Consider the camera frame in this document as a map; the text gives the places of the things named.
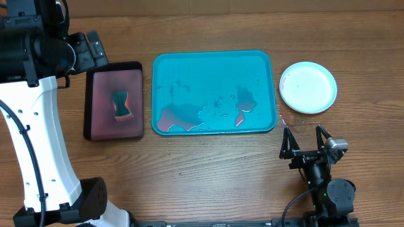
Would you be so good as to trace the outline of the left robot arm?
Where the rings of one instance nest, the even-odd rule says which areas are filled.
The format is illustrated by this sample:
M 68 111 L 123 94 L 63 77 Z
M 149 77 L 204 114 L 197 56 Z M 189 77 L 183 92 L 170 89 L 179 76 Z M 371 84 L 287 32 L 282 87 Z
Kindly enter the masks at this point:
M 136 226 L 108 200 L 102 178 L 76 176 L 61 130 L 57 80 L 108 63 L 97 32 L 69 34 L 66 1 L 6 0 L 3 7 L 1 113 L 25 194 L 15 226 Z

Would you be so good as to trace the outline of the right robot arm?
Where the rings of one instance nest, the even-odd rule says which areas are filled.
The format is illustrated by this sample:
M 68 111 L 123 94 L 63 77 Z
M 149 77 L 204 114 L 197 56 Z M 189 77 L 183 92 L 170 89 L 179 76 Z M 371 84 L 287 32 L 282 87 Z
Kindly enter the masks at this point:
M 316 126 L 317 149 L 302 151 L 289 127 L 284 128 L 279 158 L 290 160 L 291 170 L 297 169 L 308 189 L 292 199 L 280 218 L 280 226 L 358 226 L 354 211 L 356 186 L 349 180 L 333 179 L 331 166 L 348 151 L 348 142 L 342 137 L 332 137 L 321 125 Z M 290 207 L 309 195 L 313 210 L 301 218 L 286 218 Z

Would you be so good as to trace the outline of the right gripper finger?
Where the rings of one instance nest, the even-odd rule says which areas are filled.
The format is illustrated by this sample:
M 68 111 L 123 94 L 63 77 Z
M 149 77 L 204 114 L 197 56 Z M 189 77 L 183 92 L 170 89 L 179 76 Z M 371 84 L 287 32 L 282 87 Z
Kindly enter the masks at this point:
M 292 131 L 289 127 L 284 128 L 280 158 L 293 158 L 298 152 L 300 152 L 300 148 L 292 134 Z
M 316 141 L 318 150 L 322 150 L 324 147 L 323 137 L 328 139 L 331 137 L 331 135 L 324 129 L 322 125 L 319 124 L 316 126 Z

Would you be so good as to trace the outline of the light blue plate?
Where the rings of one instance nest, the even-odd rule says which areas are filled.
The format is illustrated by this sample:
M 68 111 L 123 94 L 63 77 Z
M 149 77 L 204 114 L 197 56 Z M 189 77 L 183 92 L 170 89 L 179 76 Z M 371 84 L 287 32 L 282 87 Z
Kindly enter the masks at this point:
M 334 76 L 324 66 L 297 62 L 284 70 L 279 91 L 291 109 L 303 114 L 319 114 L 334 104 L 338 87 Z

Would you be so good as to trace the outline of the green and orange sponge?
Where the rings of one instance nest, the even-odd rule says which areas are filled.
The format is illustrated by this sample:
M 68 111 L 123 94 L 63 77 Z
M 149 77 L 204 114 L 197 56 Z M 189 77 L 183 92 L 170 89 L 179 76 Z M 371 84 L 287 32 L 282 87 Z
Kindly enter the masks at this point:
M 127 91 L 116 91 L 112 94 L 114 106 L 114 118 L 122 121 L 133 117 L 129 106 L 129 94 Z

